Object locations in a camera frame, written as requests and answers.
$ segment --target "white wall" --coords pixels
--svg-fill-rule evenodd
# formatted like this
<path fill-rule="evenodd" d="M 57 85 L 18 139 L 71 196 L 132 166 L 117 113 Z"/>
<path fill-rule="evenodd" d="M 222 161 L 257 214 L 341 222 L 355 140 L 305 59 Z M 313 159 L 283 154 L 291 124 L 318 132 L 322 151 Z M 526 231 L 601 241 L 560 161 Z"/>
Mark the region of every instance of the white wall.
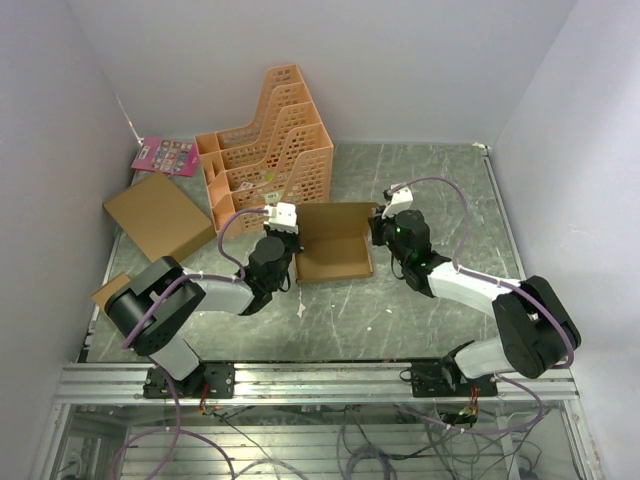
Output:
<path fill-rule="evenodd" d="M 0 477 L 27 478 L 78 355 L 135 140 L 63 0 L 0 6 Z"/>
<path fill-rule="evenodd" d="M 68 0 L 134 126 L 253 116 L 298 63 L 334 140 L 493 142 L 575 0 Z"/>
<path fill-rule="evenodd" d="M 581 0 L 493 151 L 528 273 L 582 332 L 574 369 L 609 478 L 638 478 L 640 3 Z"/>

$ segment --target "cardboard box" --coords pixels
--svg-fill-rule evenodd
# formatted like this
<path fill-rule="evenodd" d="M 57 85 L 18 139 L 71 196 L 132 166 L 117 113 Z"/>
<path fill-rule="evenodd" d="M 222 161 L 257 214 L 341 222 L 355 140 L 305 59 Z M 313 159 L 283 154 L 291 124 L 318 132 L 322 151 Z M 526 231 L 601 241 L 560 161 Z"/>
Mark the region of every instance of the cardboard box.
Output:
<path fill-rule="evenodd" d="M 211 219 L 162 173 L 154 173 L 104 202 L 104 208 L 154 262 L 181 262 L 215 237 Z"/>
<path fill-rule="evenodd" d="M 298 283 L 367 278 L 373 275 L 369 224 L 376 203 L 296 205 L 300 243 Z"/>

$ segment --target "white label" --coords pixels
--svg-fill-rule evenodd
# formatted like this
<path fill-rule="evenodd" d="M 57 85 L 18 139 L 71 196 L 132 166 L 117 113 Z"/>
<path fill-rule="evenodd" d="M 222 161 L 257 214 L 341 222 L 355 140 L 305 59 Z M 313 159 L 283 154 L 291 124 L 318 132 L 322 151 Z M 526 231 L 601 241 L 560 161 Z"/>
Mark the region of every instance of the white label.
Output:
<path fill-rule="evenodd" d="M 147 157 L 147 153 L 149 153 L 150 148 L 151 147 L 149 147 L 149 145 L 142 147 L 142 150 L 140 150 L 140 153 L 138 154 L 138 158 L 144 160 Z"/>
<path fill-rule="evenodd" d="M 278 203 L 280 201 L 280 197 L 282 197 L 282 190 L 266 193 L 264 195 L 264 203 Z"/>

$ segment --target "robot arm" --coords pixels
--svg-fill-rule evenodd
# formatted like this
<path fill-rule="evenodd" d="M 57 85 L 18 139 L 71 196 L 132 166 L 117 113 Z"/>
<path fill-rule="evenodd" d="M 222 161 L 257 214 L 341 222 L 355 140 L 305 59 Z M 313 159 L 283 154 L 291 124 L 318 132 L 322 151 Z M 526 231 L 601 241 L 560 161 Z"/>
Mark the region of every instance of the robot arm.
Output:
<path fill-rule="evenodd" d="M 150 357 L 176 380 L 183 395 L 198 394 L 204 384 L 219 384 L 219 365 L 212 370 L 202 362 L 189 345 L 178 335 L 178 330 L 194 311 L 219 311 L 237 315 L 252 315 L 267 305 L 274 292 L 285 291 L 290 283 L 289 264 L 293 255 L 301 251 L 295 206 L 279 203 L 267 207 L 266 236 L 258 241 L 244 267 L 244 278 L 238 272 L 231 278 L 208 279 L 191 270 L 184 270 L 171 257 L 162 257 L 133 278 L 105 305 L 105 312 L 126 337 L 155 299 L 174 281 L 190 274 L 197 283 L 188 279 L 171 292 L 154 312 L 143 330 L 132 343 L 132 349 L 140 356 Z M 153 392 L 153 385 L 164 384 L 161 374 L 150 378 L 145 396 L 166 396 L 162 388 Z M 224 378 L 220 388 L 226 387 Z"/>
<path fill-rule="evenodd" d="M 461 345 L 443 359 L 444 373 L 451 383 L 512 370 L 537 378 L 567 354 L 560 335 L 542 313 L 505 284 L 532 295 L 562 326 L 574 349 L 580 345 L 578 330 L 545 279 L 534 276 L 519 281 L 468 270 L 470 274 L 458 272 L 451 259 L 433 250 L 422 213 L 410 209 L 409 188 L 393 194 L 385 192 L 385 197 L 388 203 L 376 209 L 369 225 L 373 244 L 386 245 L 400 265 L 399 278 L 423 295 L 447 298 L 479 310 L 498 325 L 498 338 Z"/>

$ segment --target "black mounting bracket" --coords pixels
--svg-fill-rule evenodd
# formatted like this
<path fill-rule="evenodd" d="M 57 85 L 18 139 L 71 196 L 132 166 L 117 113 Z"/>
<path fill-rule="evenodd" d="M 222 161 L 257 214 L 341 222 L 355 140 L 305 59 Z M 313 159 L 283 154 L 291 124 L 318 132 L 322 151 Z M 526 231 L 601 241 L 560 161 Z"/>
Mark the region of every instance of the black mounting bracket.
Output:
<path fill-rule="evenodd" d="M 236 383 L 236 369 L 231 363 L 202 362 L 187 378 L 175 382 L 178 396 L 181 398 L 200 398 L 204 386 L 208 385 L 208 399 L 233 398 Z M 143 397 L 158 399 L 171 398 L 171 390 L 159 368 L 147 371 L 143 387 Z"/>
<path fill-rule="evenodd" d="M 470 397 L 471 389 L 478 388 L 478 397 L 495 397 L 498 387 L 492 375 L 484 375 L 473 380 L 463 379 L 451 385 L 443 373 L 441 358 L 421 358 L 411 362 L 411 368 L 400 373 L 400 378 L 411 383 L 414 398 Z"/>

